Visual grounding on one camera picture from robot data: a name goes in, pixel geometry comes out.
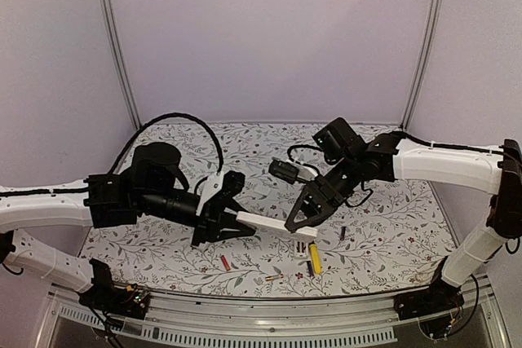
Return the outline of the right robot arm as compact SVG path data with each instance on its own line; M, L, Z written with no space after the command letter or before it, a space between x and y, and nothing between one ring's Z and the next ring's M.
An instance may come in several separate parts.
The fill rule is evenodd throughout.
M322 224L356 186L371 180L447 183L491 195L488 217L439 264L432 286L422 293L427 311L440 311L452 301L453 289L521 236L521 151L515 140L480 148L429 143L393 131L367 143L341 117L313 139L333 169L305 184L285 222L291 232Z

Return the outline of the white remote with display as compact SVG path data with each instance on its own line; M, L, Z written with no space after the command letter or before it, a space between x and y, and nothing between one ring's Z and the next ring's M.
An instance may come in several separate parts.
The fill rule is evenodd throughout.
M318 230L314 227L299 228L296 232L290 232L285 223L275 218L264 217L258 214L250 214L247 212L238 212L237 221L256 230L270 233L274 236L290 238L293 240L301 240L311 242L317 238Z

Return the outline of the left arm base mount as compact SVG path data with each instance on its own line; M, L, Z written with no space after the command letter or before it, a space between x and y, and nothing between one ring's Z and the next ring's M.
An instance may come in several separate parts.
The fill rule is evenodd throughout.
M126 288L95 284L78 296L83 306L132 319L145 319L150 303L150 292L136 284Z

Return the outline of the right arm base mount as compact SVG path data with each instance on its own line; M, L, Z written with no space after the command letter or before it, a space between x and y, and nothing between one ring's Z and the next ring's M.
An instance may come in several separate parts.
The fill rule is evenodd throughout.
M464 299L460 289L428 287L394 296L400 320L416 319L420 331L432 340L446 338L457 323Z

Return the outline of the slim white remote control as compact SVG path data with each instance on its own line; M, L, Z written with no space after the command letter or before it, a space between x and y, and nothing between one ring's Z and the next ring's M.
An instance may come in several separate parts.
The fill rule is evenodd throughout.
M293 240L292 244L294 258L304 259L308 258L307 243L300 240Z

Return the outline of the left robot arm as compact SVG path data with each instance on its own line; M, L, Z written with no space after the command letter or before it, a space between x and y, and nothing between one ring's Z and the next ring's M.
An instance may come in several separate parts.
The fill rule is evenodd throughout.
M235 171L210 176L210 190L188 190L179 150L168 143L141 145L120 174L91 175L85 187L77 182L56 189L5 190L1 193L1 262L29 267L42 278L90 296L105 311L121 304L121 291L110 268L96 259L75 258L28 235L30 227L93 228L134 225L143 214L193 229L191 244L253 236L255 230L237 221L243 210L234 197L245 177Z

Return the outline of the yellow pry tool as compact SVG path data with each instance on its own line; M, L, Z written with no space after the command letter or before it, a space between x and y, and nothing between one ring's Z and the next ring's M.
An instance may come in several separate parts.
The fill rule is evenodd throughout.
M318 248L315 243L311 243L309 246L309 253L311 256L312 261L312 269L315 274L321 274L322 273L322 266L321 266L321 257L318 251Z

